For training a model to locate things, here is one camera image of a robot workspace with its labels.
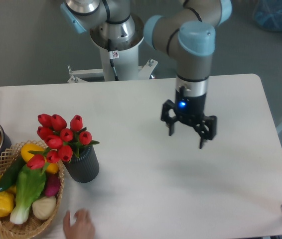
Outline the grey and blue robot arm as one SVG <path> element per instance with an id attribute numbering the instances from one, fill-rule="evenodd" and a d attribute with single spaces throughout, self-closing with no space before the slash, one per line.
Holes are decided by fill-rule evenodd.
<path id="1" fill-rule="evenodd" d="M 146 22 L 131 12 L 128 0 L 65 0 L 60 8 L 78 32 L 88 32 L 100 50 L 105 81 L 141 77 L 139 45 L 177 62 L 174 101 L 167 100 L 161 120 L 173 134 L 181 122 L 194 128 L 200 144 L 217 132 L 216 116 L 204 114 L 208 79 L 215 50 L 215 27 L 232 12 L 229 0 L 184 0 L 182 10 L 171 17 L 155 15 Z"/>

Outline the person's hand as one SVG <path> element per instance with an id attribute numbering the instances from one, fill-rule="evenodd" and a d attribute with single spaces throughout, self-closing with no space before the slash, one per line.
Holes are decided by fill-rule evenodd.
<path id="1" fill-rule="evenodd" d="M 79 209 L 74 217 L 76 222 L 70 224 L 70 211 L 68 210 L 63 218 L 63 232 L 66 239 L 94 239 L 95 227 L 86 209 Z"/>

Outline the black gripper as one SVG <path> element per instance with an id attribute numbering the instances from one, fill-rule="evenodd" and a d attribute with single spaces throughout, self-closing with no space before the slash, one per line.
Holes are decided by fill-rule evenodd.
<path id="1" fill-rule="evenodd" d="M 180 92 L 175 93 L 175 102 L 167 100 L 162 105 L 160 119 L 166 123 L 168 135 L 174 134 L 174 124 L 179 121 L 193 127 L 199 134 L 199 149 L 203 148 L 206 141 L 212 140 L 217 133 L 217 117 L 204 114 L 205 100 L 206 94 L 188 97 Z M 170 116 L 171 110 L 175 113 L 174 116 Z"/>

